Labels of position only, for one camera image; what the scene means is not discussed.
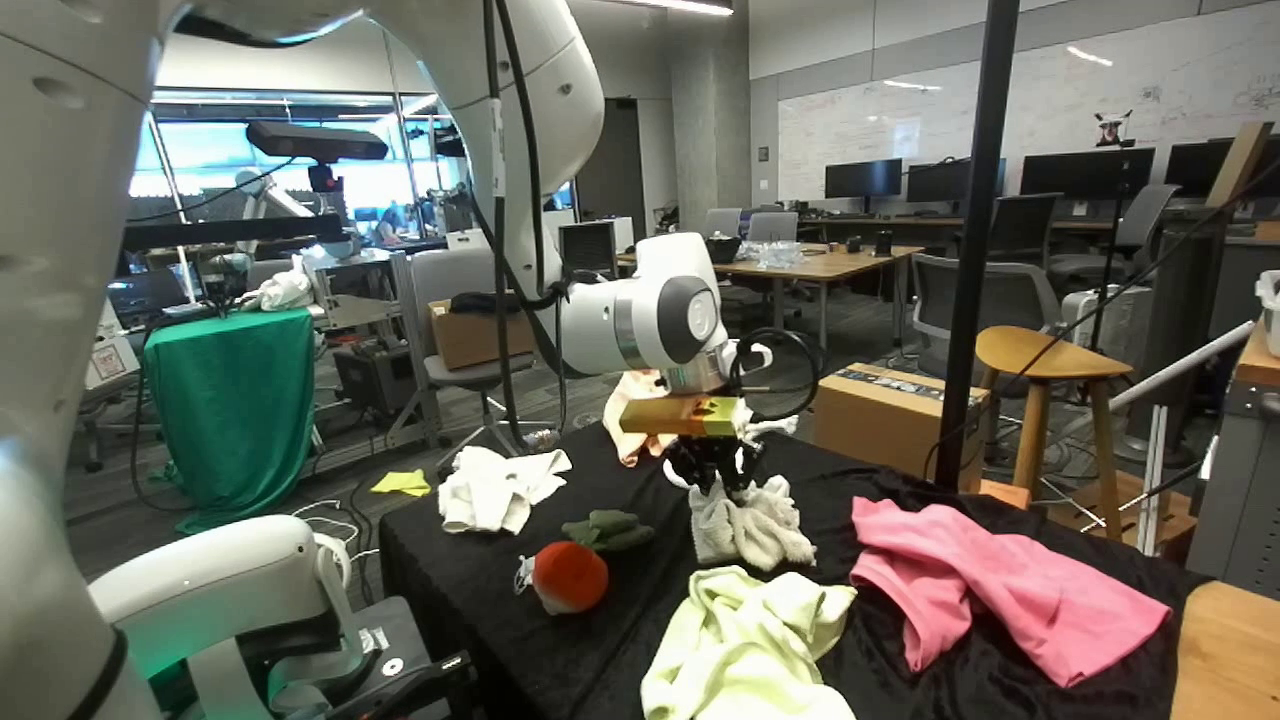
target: black tablecloth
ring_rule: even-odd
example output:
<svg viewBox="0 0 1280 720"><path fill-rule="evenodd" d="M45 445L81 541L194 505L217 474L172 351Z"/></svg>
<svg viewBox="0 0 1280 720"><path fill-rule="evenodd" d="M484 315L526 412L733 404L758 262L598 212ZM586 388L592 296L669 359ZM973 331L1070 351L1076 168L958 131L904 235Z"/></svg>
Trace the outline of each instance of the black tablecloth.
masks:
<svg viewBox="0 0 1280 720"><path fill-rule="evenodd" d="M602 428L562 436L562 452L572 457L567 484L536 510L518 536L444 536L431 499L388 512L381 525L388 593L409 596L435 654L472 654L484 709L497 720L641 716L641 677L695 569L685 494L659 475L659 466L620 467ZM859 590L845 642L818 665L856 716L1169 716L1179 606L1191 590L1171 566L1057 527L1034 512L1009 512L994 499L950 499L789 436L770 441L763 459L792 480L803 536L814 543L814 569L803 569L812 582L846 582L856 560L852 498L891 498L904 510L955 505L991 534L1026 534L1171 610L1171 620L1138 654L1061 692L982 613L946 657L906 677L904 616L879 593ZM657 543L606 560L610 590L594 613L551 620L536 596L512 593L515 560L561 541L561 525L592 510L633 510L659 527Z"/></svg>

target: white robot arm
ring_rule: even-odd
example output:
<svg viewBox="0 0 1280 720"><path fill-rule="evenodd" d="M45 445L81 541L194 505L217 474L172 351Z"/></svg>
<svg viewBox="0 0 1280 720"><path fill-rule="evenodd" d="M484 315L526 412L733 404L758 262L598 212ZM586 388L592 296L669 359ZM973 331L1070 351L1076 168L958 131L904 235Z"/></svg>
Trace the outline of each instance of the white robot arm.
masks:
<svg viewBox="0 0 1280 720"><path fill-rule="evenodd" d="M536 263L536 195L586 159L602 95L562 0L506 0L504 7L518 47L523 106L515 106L515 58L506 43L497 42L504 58L497 80L484 73L484 28L497 28L484 23L484 0L0 0L0 91L7 95L0 131L4 168L10 172L0 194L4 716L161 716L143 690L143 667L133 667L137 657L129 657L111 620L140 631L149 624L137 610L166 606L165 593L133 593L133 582L123 584L120 576L180 566L194 584L166 584L172 596L193 590L200 596L212 582L218 590L250 584L225 574L226 566L194 569L166 551L103 576L86 593L61 527L61 475L81 380L120 249L140 115L153 99L165 35L188 13L261 42L306 42L358 13L381 21L431 73L469 140L480 208L506 235L512 277L523 296L541 296L561 263L551 249L543 249L543 274ZM536 163L526 163L523 115L536 124ZM556 312L562 320L561 356L580 372L653 366L677 372L677 388L706 388L729 369L715 282L695 235L641 244L635 282L567 287L543 320L556 320ZM293 574L264 590L285 593L296 584L293 602L312 602L293 613L306 616L312 606L325 606L317 576ZM249 629L235 613L218 620L225 631Z"/></svg>

